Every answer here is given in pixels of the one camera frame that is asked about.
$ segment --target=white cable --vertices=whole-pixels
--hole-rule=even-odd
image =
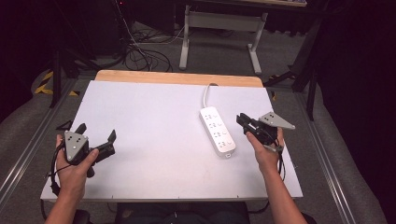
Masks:
[[[180,36],[180,34],[181,34],[181,32],[184,30],[184,26],[183,26],[183,28],[181,28],[181,30],[180,30],[180,32],[178,32],[178,34],[175,36],[175,38],[173,39],[173,40],[171,40],[170,42],[167,42],[167,43],[140,43],[140,45],[149,45],[149,44],[158,44],[158,45],[166,45],[166,44],[170,44],[170,43],[172,43],[172,42],[174,42],[176,39],[183,39],[183,38],[181,38],[181,37],[179,37]],[[157,37],[152,37],[152,38],[150,38],[149,40],[152,40],[152,39],[160,39],[160,38],[167,38],[168,36],[157,36]]]
[[[204,99],[203,99],[204,108],[206,108],[206,102],[205,102],[206,101],[206,93],[207,93],[207,90],[209,89],[210,86],[218,86],[218,84],[210,83],[209,85],[206,86],[205,93],[204,93]]]

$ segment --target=person's left hand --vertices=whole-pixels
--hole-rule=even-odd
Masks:
[[[58,134],[56,137],[56,147],[59,146],[61,142],[62,136]],[[60,194],[65,194],[67,197],[71,197],[77,202],[82,199],[85,192],[85,181],[87,180],[88,169],[96,160],[98,154],[99,150],[94,149],[78,166],[71,165],[62,169],[68,166],[69,163],[64,157],[64,151],[62,149],[59,151],[58,157],[56,158],[56,170],[62,169],[58,172],[59,180],[61,182]]]

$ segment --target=forearm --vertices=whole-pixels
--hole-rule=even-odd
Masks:
[[[262,172],[275,223],[306,223],[277,171]]]
[[[78,207],[79,199],[63,194],[62,191],[52,207],[46,224],[71,224]]]

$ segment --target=hand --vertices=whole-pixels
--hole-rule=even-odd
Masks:
[[[62,136],[57,135],[56,147],[62,142]],[[78,166],[69,166],[62,171],[58,172],[59,180],[61,182],[61,192],[60,194],[66,195],[71,199],[79,202],[84,196],[85,192],[85,181],[87,180],[87,171],[96,160],[99,154],[98,149],[94,149],[88,156],[82,161]],[[56,158],[56,169],[60,170],[68,166],[64,151],[61,149]]]
[[[265,148],[262,143],[250,132],[247,132],[247,140],[253,145],[256,160],[259,163],[260,171],[264,174],[267,172],[277,172],[277,161],[279,155],[277,152]],[[281,146],[285,146],[283,140],[283,131],[281,128],[277,129],[277,140]]]

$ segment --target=white power strip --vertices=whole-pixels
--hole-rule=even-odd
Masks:
[[[230,158],[236,145],[218,110],[213,106],[201,109],[201,121],[218,156]]]

